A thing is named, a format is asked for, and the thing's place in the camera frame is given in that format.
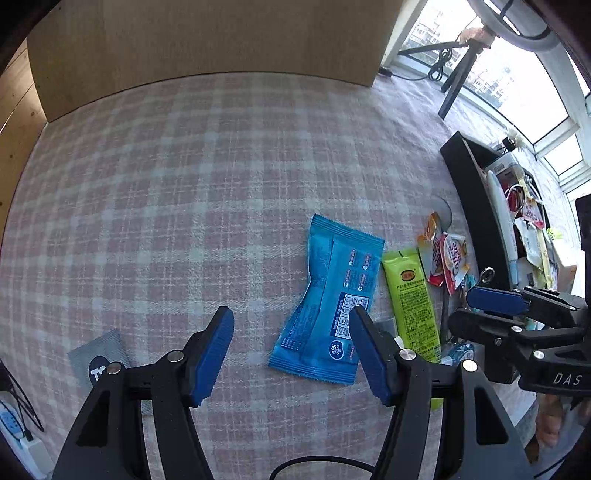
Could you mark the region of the person's hand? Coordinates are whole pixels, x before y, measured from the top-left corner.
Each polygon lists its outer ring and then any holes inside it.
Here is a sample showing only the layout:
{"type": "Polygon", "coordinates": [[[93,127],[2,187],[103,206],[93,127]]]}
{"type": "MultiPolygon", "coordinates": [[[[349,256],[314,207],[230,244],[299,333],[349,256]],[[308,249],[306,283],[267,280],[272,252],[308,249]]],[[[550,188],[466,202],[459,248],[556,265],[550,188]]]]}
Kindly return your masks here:
{"type": "Polygon", "coordinates": [[[560,396],[540,394],[536,417],[536,439],[544,448],[565,450],[578,432],[578,408],[563,402],[560,396]]]}

